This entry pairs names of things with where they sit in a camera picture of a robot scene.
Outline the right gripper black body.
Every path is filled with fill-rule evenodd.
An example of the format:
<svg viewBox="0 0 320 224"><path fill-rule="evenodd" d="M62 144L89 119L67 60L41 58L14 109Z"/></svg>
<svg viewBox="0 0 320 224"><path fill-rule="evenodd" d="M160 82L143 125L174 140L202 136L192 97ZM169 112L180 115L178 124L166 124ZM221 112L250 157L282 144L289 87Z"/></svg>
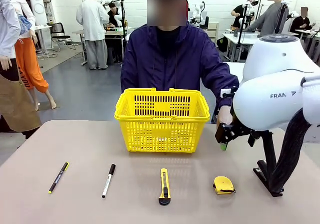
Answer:
<svg viewBox="0 0 320 224"><path fill-rule="evenodd" d="M255 131L253 129L250 129L248 127L246 127L245 125L243 125L238 117L236 116L236 114L234 113L232 115L232 125L233 125L233 130L235 134L239 134L239 136L245 136L245 135L252 135L253 137L260 137L260 134L258 131Z"/></svg>

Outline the person's left hand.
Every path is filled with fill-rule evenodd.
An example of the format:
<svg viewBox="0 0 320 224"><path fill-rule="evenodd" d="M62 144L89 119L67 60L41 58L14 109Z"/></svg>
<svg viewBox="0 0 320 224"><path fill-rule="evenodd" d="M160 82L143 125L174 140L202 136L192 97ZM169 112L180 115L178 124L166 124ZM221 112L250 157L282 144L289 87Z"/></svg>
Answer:
<svg viewBox="0 0 320 224"><path fill-rule="evenodd" d="M223 124L231 124L232 120L233 120L233 116L231 114L231 106L221 106L217 115L217 127L219 127L219 125L221 123Z"/></svg>

